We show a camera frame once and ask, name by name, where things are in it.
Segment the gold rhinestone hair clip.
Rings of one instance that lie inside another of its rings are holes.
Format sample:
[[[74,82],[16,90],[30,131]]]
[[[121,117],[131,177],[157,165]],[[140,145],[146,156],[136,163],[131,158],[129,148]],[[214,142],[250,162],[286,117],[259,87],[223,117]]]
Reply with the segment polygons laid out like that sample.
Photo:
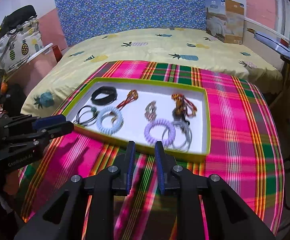
[[[156,110],[157,110],[156,101],[152,101],[151,103],[149,103],[146,106],[144,113],[146,120],[148,120],[149,122],[154,121],[157,117]]]

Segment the yellow-green shallow box tray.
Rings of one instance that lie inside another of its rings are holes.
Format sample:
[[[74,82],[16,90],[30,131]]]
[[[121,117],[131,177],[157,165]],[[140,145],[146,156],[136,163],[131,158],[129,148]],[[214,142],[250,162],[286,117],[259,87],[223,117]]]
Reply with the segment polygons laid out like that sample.
[[[171,95],[179,93],[197,107],[196,116],[189,119],[189,128],[193,138],[190,144],[186,143],[185,135],[181,134],[179,128],[176,129],[174,143],[165,148],[166,153],[189,162],[202,162],[210,153],[210,112],[207,91],[204,88],[163,81],[98,77],[76,91],[76,95],[65,103],[62,115],[72,122],[75,122],[77,113],[82,115],[82,121],[92,118],[92,113],[88,111],[87,106],[93,105],[91,94],[102,86],[116,88],[117,99],[111,103],[113,107],[126,99],[131,90],[138,92],[138,99],[128,103],[122,109],[123,125],[115,134],[103,134],[94,121],[85,127],[75,124],[74,128],[77,132],[118,146],[126,146],[128,141],[132,140],[136,143],[136,149],[139,152],[152,154],[154,152],[153,145],[148,143],[144,136],[144,129],[149,123],[144,116],[145,108],[152,101],[156,101],[157,118],[172,122],[175,102]]]

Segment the pink bedside cabinet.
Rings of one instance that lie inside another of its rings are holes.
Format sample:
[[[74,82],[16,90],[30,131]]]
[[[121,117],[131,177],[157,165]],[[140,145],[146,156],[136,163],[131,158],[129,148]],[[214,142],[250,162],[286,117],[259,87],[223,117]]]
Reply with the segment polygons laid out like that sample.
[[[33,54],[6,80],[8,86],[18,85],[26,96],[56,66],[63,54],[59,46],[52,43]]]

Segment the black fitness band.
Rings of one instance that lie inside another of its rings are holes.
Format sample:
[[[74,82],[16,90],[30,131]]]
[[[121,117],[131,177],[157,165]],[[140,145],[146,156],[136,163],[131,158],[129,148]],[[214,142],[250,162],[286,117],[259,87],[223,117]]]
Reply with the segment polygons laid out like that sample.
[[[113,103],[117,99],[117,90],[115,87],[102,86],[97,88],[91,94],[91,101],[94,105],[105,106]]]

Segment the white pineapple tote bag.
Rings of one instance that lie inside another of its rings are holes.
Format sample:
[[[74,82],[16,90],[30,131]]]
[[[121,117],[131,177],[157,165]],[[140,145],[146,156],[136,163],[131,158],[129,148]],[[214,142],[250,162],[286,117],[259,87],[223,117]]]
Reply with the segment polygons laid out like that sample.
[[[39,21],[31,17],[0,38],[0,68],[7,74],[14,72],[43,48]]]

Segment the yellow pineapple bed sheet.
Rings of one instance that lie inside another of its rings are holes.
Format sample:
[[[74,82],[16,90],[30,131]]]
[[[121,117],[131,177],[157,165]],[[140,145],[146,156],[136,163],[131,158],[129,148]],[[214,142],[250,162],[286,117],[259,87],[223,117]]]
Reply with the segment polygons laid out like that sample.
[[[31,90],[21,112],[49,116],[99,68],[104,67],[104,76],[136,79],[144,62],[166,66],[171,80],[190,85],[194,82],[190,75],[200,68],[245,79],[265,94],[282,88],[280,71],[243,45],[223,43],[202,30],[136,29],[71,46]]]

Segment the black bag on top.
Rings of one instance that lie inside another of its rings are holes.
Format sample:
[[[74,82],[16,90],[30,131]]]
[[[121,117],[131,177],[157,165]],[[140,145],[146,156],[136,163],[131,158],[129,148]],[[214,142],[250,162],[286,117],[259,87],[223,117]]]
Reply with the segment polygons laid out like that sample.
[[[21,7],[4,17],[0,26],[0,35],[4,36],[8,31],[15,29],[18,25],[32,17],[37,17],[37,13],[32,5]]]

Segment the bedding set package box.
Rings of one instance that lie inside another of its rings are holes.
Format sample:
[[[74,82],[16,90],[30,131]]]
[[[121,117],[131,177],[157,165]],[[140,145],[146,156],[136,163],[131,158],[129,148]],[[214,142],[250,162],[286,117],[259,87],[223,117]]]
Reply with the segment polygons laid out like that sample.
[[[224,43],[242,44],[244,5],[232,0],[205,0],[206,32]]]

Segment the blue patterned headboard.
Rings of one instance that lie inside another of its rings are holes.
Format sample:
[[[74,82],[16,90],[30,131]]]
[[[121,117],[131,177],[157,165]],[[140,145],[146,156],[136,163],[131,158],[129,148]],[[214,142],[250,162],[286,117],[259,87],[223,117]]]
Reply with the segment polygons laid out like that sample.
[[[65,39],[147,28],[205,29],[205,0],[54,0]]]

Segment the grey striped ironing board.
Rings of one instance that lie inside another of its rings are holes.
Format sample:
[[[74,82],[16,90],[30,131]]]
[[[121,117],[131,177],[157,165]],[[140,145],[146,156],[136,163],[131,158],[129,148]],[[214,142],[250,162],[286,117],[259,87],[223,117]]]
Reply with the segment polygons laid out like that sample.
[[[290,61],[290,48],[287,48],[280,42],[277,42],[273,38],[258,32],[254,29],[248,28],[247,31],[252,33],[254,35],[254,38],[258,40],[259,42],[263,43],[264,45],[268,46],[272,50],[276,51],[278,54],[283,56],[285,59]]]

